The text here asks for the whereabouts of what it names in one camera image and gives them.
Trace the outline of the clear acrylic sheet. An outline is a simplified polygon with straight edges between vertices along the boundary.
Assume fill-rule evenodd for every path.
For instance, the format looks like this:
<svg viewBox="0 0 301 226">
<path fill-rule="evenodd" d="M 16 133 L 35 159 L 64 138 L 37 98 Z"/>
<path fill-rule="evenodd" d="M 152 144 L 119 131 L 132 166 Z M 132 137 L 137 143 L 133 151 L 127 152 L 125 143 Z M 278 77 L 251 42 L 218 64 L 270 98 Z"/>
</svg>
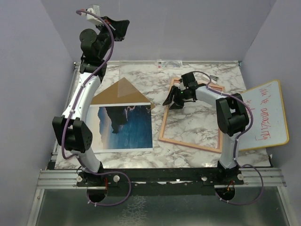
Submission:
<svg viewBox="0 0 301 226">
<path fill-rule="evenodd" d="M 157 61 L 120 61 L 119 80 L 126 78 L 144 93 L 158 74 Z"/>
</svg>

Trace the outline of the brown cardboard backing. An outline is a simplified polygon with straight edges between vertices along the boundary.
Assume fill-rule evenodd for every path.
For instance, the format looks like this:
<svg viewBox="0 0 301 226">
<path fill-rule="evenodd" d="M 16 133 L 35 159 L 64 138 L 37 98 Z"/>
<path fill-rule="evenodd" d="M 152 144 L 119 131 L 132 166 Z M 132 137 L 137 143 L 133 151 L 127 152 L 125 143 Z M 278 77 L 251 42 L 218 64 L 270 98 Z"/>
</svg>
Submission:
<svg viewBox="0 0 301 226">
<path fill-rule="evenodd" d="M 92 105 L 126 103 L 150 103 L 151 109 L 155 108 L 155 105 L 126 78 L 109 86 L 93 97 L 91 101 Z"/>
</svg>

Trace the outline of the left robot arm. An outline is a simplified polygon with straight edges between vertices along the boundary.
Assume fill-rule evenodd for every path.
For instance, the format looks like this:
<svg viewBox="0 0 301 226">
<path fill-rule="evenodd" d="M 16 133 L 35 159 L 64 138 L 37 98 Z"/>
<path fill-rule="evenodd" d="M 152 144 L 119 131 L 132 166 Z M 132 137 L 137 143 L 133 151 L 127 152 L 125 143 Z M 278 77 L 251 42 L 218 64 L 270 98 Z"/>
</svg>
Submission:
<svg viewBox="0 0 301 226">
<path fill-rule="evenodd" d="M 103 182 L 104 172 L 91 147 L 93 135 L 86 124 L 87 113 L 105 76 L 114 44 L 124 40 L 129 24 L 129 20 L 115 21 L 103 16 L 96 25 L 99 32 L 85 29 L 80 33 L 82 57 L 79 83 L 65 111 L 52 121 L 63 158 L 75 157 L 83 170 L 82 176 L 87 177 L 94 186 Z"/>
</svg>

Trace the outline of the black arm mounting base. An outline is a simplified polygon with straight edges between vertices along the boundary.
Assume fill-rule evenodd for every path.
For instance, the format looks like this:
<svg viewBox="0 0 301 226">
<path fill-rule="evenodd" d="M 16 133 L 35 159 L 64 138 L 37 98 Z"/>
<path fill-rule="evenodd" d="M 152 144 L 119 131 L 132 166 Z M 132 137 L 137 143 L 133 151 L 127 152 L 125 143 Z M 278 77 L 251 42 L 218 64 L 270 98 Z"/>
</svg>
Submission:
<svg viewBox="0 0 301 226">
<path fill-rule="evenodd" d="M 214 195 L 216 188 L 242 185 L 241 170 L 211 168 L 105 169 L 105 175 L 78 174 L 77 187 L 92 194 L 113 197 L 129 195 Z"/>
</svg>

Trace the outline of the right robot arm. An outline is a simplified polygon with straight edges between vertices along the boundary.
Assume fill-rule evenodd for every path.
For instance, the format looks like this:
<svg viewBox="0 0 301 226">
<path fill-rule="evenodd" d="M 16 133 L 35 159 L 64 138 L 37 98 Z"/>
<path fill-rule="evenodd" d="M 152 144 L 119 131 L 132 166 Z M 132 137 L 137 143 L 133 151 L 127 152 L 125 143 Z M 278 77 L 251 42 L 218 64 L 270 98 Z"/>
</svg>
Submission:
<svg viewBox="0 0 301 226">
<path fill-rule="evenodd" d="M 210 87 L 207 84 L 198 83 L 194 74 L 201 71 L 192 71 L 183 74 L 179 79 L 180 85 L 173 85 L 163 102 L 170 110 L 183 109 L 187 102 L 203 101 L 216 109 L 217 124 L 223 133 L 222 153 L 218 160 L 216 179 L 221 184 L 227 184 L 233 179 L 231 170 L 239 168 L 237 161 L 239 138 L 253 125 L 253 115 L 250 108 L 244 103 L 241 94 L 227 94 Z"/>
</svg>

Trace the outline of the pink picture frame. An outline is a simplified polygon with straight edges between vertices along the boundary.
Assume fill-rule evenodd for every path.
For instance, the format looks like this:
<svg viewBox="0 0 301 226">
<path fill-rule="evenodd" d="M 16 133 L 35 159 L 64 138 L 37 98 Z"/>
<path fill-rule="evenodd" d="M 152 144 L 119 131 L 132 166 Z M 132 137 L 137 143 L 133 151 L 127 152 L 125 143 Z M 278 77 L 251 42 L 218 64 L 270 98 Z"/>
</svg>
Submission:
<svg viewBox="0 0 301 226">
<path fill-rule="evenodd" d="M 165 108 L 158 140 L 174 145 L 222 152 L 222 132 L 218 129 L 213 106 L 197 101 L 189 102 L 180 110 Z"/>
</svg>

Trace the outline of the blue landscape photo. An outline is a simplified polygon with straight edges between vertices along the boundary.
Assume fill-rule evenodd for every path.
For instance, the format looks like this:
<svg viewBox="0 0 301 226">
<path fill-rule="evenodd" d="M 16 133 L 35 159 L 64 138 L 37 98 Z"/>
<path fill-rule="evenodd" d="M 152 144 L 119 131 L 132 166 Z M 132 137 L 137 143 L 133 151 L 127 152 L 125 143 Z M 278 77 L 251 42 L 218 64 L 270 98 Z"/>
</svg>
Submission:
<svg viewBox="0 0 301 226">
<path fill-rule="evenodd" d="M 91 105 L 86 124 L 94 153 L 153 150 L 150 103 Z"/>
</svg>

